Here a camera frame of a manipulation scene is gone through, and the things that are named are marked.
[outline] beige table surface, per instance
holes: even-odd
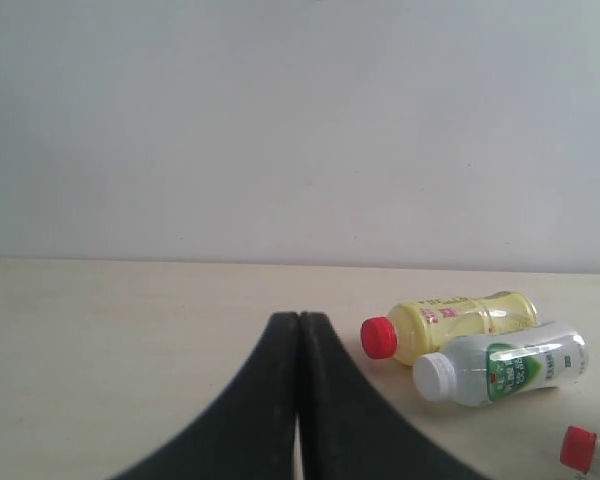
[[[502,289],[580,330],[578,384],[427,404],[409,369],[361,350],[361,321],[398,301]],[[600,276],[0,259],[0,480],[98,480],[136,462],[216,397],[276,310],[327,312],[372,384],[492,478],[573,478],[557,460],[564,429],[600,434]]]

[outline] red bottle cap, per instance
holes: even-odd
[[[360,339],[365,353],[376,360],[389,358],[398,349],[398,337],[387,317],[365,320],[360,328]]]
[[[593,460],[593,452],[596,449],[595,433],[589,432],[584,428],[571,426],[567,428],[560,450],[560,462],[587,473]]]

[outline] black object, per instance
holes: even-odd
[[[307,480],[483,479],[367,382],[322,313],[303,313],[296,398]]]
[[[296,412],[306,480],[484,479],[369,385],[325,314],[277,313],[208,410],[116,480],[290,480]]]
[[[298,327],[295,313],[273,315],[207,411],[117,480],[291,480]]]

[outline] yellow liquid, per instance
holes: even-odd
[[[531,301],[517,292],[399,303],[387,317],[398,337],[394,357],[405,365],[413,365],[420,355],[437,352],[453,337],[508,333],[538,323]]]

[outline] juice bottle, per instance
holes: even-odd
[[[386,317],[362,324],[362,347],[371,358],[395,357],[405,365],[437,352],[451,338],[505,333],[537,324],[531,301],[517,292],[483,298],[453,297],[399,303]]]
[[[585,475],[593,473],[600,477],[600,438],[584,428],[569,427],[564,435],[560,462]]]
[[[477,407],[515,393],[574,383],[587,369],[584,340],[565,323],[519,332],[456,337],[413,366],[416,389],[431,402]]]

